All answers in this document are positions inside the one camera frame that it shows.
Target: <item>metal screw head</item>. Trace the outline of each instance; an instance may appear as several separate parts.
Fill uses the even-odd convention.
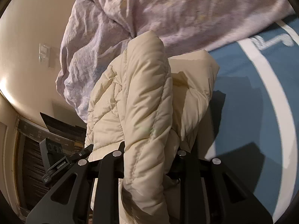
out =
[[[114,151],[112,153],[113,156],[121,156],[121,151]]]
[[[219,165],[221,163],[221,160],[219,158],[213,158],[212,162],[213,164]]]
[[[79,164],[80,166],[84,166],[86,163],[87,163],[87,160],[86,160],[86,159],[81,159],[81,160],[78,161],[78,164]]]
[[[186,152],[184,150],[179,150],[178,155],[179,156],[186,156]]]

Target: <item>black bracket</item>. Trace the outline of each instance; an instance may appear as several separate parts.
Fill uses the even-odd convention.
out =
[[[34,207],[26,223],[87,223],[98,178],[93,223],[119,224],[118,180],[124,177],[124,146],[122,142],[102,160],[74,163]],[[56,169],[65,160],[57,162]],[[203,161],[179,150],[168,176],[180,180],[181,224],[273,224],[263,205],[218,158]]]
[[[51,140],[46,138],[39,144],[46,171],[46,174],[42,177],[42,180],[47,187],[53,186],[58,181],[58,179],[60,179],[61,176],[64,175],[73,166],[74,163],[76,163],[80,159],[87,158],[93,150],[93,144],[91,144],[88,147],[84,148],[81,152],[75,153],[72,156],[65,156],[62,153],[62,150],[57,153],[54,151],[54,149],[52,151],[47,149],[49,141]],[[53,148],[56,147],[56,149],[59,149],[60,144],[55,143],[55,145],[54,143],[55,142],[51,141],[51,145],[53,146]],[[53,164],[53,159],[57,160],[57,157],[59,157],[60,160],[56,161]]]

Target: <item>cream puffer jacket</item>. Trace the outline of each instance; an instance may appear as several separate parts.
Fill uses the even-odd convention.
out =
[[[179,146],[191,151],[218,70],[206,51],[167,59],[162,41],[149,31],[131,40],[96,83],[86,146],[94,144],[89,161],[95,161],[125,141],[120,223],[166,224],[168,213],[178,218],[166,204],[165,174]]]

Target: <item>white stripe on rug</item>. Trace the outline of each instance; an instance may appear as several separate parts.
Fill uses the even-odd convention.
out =
[[[294,119],[285,92],[267,59],[249,38],[238,41],[238,44],[261,77],[278,123],[283,165],[279,195],[273,213],[273,221],[276,222],[291,203],[295,186],[298,150]]]
[[[295,30],[293,30],[289,25],[285,24],[282,20],[276,21],[276,23],[282,27],[291,37],[292,39],[299,45],[299,36]]]

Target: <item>lavender blanket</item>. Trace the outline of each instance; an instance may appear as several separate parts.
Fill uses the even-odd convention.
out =
[[[86,122],[91,90],[132,38],[153,30],[170,57],[248,37],[292,12],[287,0],[76,0],[57,91]]]

